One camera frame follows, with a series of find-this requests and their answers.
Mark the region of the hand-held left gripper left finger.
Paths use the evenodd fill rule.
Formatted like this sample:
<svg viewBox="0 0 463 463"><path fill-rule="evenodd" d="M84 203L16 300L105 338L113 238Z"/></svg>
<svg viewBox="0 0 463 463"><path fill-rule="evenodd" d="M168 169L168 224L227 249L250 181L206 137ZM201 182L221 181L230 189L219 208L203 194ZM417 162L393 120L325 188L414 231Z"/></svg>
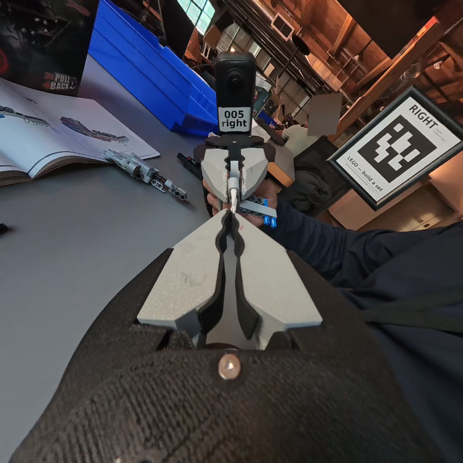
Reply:
<svg viewBox="0 0 463 463"><path fill-rule="evenodd" d="M230 212L223 210L169 249L138 322L205 339L223 315L229 231Z"/></svg>

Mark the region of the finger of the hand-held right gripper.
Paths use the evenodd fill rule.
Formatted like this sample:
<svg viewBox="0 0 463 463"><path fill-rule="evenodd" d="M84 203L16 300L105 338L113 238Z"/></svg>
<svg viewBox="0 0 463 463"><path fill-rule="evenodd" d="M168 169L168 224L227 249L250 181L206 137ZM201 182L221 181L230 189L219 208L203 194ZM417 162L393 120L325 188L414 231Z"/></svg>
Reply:
<svg viewBox="0 0 463 463"><path fill-rule="evenodd" d="M209 148L201 162L203 179L210 192L223 203L233 204L233 177L227 167L228 150Z"/></svg>
<svg viewBox="0 0 463 463"><path fill-rule="evenodd" d="M263 148L240 146L238 149L238 201L248 199L264 180L268 160Z"/></svg>

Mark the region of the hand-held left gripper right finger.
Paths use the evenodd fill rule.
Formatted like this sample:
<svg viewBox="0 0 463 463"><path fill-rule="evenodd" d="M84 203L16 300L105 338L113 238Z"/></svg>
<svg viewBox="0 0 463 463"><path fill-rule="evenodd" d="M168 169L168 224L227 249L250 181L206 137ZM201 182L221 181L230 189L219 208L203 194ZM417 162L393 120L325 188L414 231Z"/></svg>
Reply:
<svg viewBox="0 0 463 463"><path fill-rule="evenodd" d="M285 248L240 215L232 213L231 221L241 275L237 300L252 309L249 323L240 319L245 337L265 350L275 333L320 326L322 316Z"/></svg>

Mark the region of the grey lego jaw assembly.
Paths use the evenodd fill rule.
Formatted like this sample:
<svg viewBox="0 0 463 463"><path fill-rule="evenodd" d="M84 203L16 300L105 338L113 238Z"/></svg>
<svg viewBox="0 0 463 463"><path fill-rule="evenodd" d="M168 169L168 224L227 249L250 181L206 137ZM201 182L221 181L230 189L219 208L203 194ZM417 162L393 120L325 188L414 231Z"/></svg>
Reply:
<svg viewBox="0 0 463 463"><path fill-rule="evenodd" d="M231 177L233 177L233 187L238 189L238 161L230 161ZM237 212L263 218L265 226L273 229L277 227L276 211L268 206L267 199L252 194L250 199L238 201Z"/></svg>

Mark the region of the person's right forearm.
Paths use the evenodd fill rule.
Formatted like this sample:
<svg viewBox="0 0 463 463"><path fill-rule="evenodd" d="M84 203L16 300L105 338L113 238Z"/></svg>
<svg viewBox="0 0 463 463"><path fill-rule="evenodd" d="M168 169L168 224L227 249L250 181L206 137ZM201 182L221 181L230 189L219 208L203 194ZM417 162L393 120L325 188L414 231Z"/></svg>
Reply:
<svg viewBox="0 0 463 463"><path fill-rule="evenodd" d="M424 270L437 265L462 264L462 221L430 230L358 232L308 217L284 201L277 203L277 227L262 231L292 251L335 285L357 288L375 271L411 257Z"/></svg>

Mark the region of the black red lego chassis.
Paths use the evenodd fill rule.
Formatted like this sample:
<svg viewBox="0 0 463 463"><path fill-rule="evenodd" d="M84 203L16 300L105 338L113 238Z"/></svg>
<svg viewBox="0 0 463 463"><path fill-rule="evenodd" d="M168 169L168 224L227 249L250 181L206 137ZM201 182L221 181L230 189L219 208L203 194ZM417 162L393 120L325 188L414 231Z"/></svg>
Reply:
<svg viewBox="0 0 463 463"><path fill-rule="evenodd" d="M186 157L182 153L177 154L177 159L182 163L184 168L186 168L190 173L192 173L199 180L203 180L203 174L201 170L200 163L194 161L192 157Z"/></svg>

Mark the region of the grey lego motor assembly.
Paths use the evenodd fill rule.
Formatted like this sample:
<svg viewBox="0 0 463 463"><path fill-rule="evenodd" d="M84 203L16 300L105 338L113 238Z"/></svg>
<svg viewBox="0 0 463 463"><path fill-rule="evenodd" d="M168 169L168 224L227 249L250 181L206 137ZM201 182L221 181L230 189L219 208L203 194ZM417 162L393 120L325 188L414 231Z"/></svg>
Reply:
<svg viewBox="0 0 463 463"><path fill-rule="evenodd" d="M162 193L169 192L181 201L188 199L185 190L178 188L170 179L161 176L159 170L149 165L136 154L108 149L104 151L104 156L109 163L120 167L131 177L152 185Z"/></svg>

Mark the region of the lego instruction booklet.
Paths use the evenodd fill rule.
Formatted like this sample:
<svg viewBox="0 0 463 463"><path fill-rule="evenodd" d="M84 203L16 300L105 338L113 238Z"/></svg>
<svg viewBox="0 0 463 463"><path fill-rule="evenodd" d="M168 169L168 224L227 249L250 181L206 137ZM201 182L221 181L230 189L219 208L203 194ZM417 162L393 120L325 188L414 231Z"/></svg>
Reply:
<svg viewBox="0 0 463 463"><path fill-rule="evenodd" d="M105 151L160 154L94 100L0 83L0 185L28 182L72 163L107 163Z"/></svg>

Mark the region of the black lego set box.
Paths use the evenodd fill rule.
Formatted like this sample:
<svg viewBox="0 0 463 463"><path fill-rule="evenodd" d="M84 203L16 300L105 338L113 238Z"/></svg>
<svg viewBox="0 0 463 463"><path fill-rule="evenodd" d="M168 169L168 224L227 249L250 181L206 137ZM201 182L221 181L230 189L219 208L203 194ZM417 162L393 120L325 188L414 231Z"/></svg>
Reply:
<svg viewBox="0 0 463 463"><path fill-rule="evenodd" d="M2 0L1 77L77 96L98 5L98 0Z"/></svg>

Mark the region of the person's right hand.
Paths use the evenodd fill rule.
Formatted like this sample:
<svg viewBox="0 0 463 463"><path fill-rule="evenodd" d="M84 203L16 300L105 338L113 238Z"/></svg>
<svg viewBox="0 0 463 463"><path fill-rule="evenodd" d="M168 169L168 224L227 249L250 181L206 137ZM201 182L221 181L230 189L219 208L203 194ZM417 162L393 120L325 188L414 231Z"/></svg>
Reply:
<svg viewBox="0 0 463 463"><path fill-rule="evenodd" d="M211 187L207 182L202 180L203 194L206 203L206 209L211 216L215 216L224 209L230 209L230 204L223 202L221 208L218 207L218 199L214 194ZM270 180L263 180L259 187L256 189L255 194L261 196L263 199L267 199L268 206L276 209L277 207L277 193L274 184ZM257 228L262 228L264 225L263 218L259 218L253 215L240 213L242 217L247 219L248 222L252 223Z"/></svg>

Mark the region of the wooden table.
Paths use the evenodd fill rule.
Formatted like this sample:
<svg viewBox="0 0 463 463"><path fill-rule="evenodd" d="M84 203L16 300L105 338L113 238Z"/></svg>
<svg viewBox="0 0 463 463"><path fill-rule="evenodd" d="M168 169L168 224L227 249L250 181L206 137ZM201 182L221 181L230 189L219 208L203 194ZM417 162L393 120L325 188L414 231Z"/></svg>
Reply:
<svg viewBox="0 0 463 463"><path fill-rule="evenodd" d="M275 158L269 161L268 172L283 187L290 187L295 180L293 153L286 146L274 145Z"/></svg>

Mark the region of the black jacket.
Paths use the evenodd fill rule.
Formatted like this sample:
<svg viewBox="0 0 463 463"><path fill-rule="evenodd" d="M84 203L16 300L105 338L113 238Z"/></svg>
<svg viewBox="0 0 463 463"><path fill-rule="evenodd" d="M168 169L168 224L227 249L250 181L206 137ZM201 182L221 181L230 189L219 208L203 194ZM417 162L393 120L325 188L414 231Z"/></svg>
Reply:
<svg viewBox="0 0 463 463"><path fill-rule="evenodd" d="M332 198L329 185L313 172L297 170L294 182L277 194L278 199L286 201L305 215L314 214Z"/></svg>

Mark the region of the black office chair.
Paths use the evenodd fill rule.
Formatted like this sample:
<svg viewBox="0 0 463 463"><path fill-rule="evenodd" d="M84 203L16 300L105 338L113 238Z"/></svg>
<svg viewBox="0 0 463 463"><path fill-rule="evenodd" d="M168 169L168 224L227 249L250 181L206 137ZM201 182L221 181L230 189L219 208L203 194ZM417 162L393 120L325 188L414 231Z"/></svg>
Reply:
<svg viewBox="0 0 463 463"><path fill-rule="evenodd" d="M328 140L327 136L321 136L294 158L294 171L308 172L313 177L312 185L318 187L315 200L312 201L309 209L304 211L308 216L318 217L351 191L348 183L328 162L337 150L338 148Z"/></svg>

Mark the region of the blue plastic bin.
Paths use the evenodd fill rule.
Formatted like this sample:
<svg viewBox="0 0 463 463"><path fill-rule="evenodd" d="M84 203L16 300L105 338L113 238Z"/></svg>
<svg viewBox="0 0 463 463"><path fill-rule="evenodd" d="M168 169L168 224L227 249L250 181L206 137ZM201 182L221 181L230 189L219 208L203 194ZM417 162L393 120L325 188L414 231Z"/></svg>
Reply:
<svg viewBox="0 0 463 463"><path fill-rule="evenodd" d="M215 91L111 1L99 2L89 55L168 129L218 132Z"/></svg>

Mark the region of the framed marker sign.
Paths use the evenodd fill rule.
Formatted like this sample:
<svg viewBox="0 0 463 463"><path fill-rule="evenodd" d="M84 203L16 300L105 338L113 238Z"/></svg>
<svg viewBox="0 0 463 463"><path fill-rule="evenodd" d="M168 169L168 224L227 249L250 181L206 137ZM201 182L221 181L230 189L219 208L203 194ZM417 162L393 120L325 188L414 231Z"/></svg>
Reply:
<svg viewBox="0 0 463 463"><path fill-rule="evenodd" d="M410 86L327 162L377 211L462 146L461 125Z"/></svg>

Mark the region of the person's dark blue torso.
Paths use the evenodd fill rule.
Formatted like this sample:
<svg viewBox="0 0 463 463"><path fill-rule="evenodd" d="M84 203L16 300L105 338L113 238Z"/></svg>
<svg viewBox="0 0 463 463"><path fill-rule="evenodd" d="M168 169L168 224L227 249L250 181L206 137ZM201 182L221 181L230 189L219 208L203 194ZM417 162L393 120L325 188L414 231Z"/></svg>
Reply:
<svg viewBox="0 0 463 463"><path fill-rule="evenodd" d="M360 287L344 292L359 309L401 309L412 327L372 325L391 362L398 382L422 424L448 462L462 462L462 333L445 333L416 326L416 317L437 314L451 318L452 329L462 321L462 299L444 305L434 294L447 295L462 287L462 264L437 265L424 270L412 258L399 259L370 275Z"/></svg>

